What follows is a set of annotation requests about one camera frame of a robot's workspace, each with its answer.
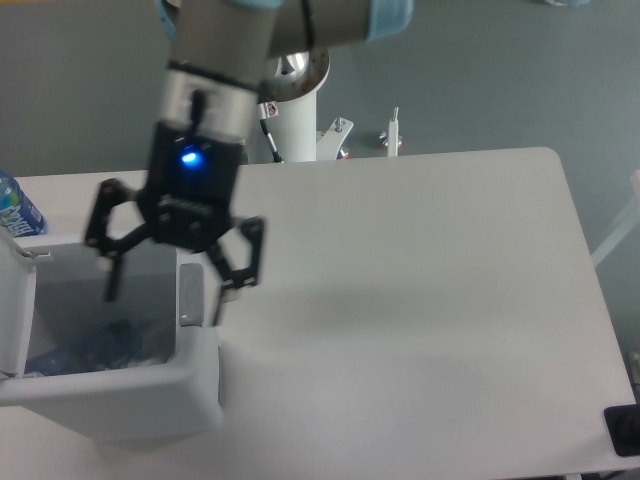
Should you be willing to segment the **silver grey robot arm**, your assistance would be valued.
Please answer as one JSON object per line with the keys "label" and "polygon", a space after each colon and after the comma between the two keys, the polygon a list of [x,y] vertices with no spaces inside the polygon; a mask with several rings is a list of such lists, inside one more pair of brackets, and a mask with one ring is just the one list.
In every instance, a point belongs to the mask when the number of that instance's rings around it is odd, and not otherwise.
{"label": "silver grey robot arm", "polygon": [[257,286],[267,223],[231,204],[267,63],[398,34],[413,10],[410,1],[182,2],[145,182],[101,182],[87,220],[84,242],[109,265],[105,300],[119,295],[126,254],[148,240],[205,254],[220,303]]}

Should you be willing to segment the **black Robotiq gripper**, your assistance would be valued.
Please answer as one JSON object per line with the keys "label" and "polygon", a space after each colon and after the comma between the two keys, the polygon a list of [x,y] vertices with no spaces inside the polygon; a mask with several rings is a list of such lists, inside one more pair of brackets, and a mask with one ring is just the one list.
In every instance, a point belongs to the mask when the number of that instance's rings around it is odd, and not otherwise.
{"label": "black Robotiq gripper", "polygon": [[[266,219],[235,217],[230,204],[244,146],[225,143],[168,121],[155,126],[147,179],[139,191],[111,178],[101,182],[85,230],[84,244],[108,262],[105,302],[114,302],[120,289],[125,254],[151,238],[192,252],[204,252],[221,283],[211,325],[221,323],[223,305],[237,292],[260,284]],[[113,210],[136,200],[145,224],[121,238],[108,234]],[[251,247],[249,263],[233,269],[218,240],[230,228],[237,229]]]}

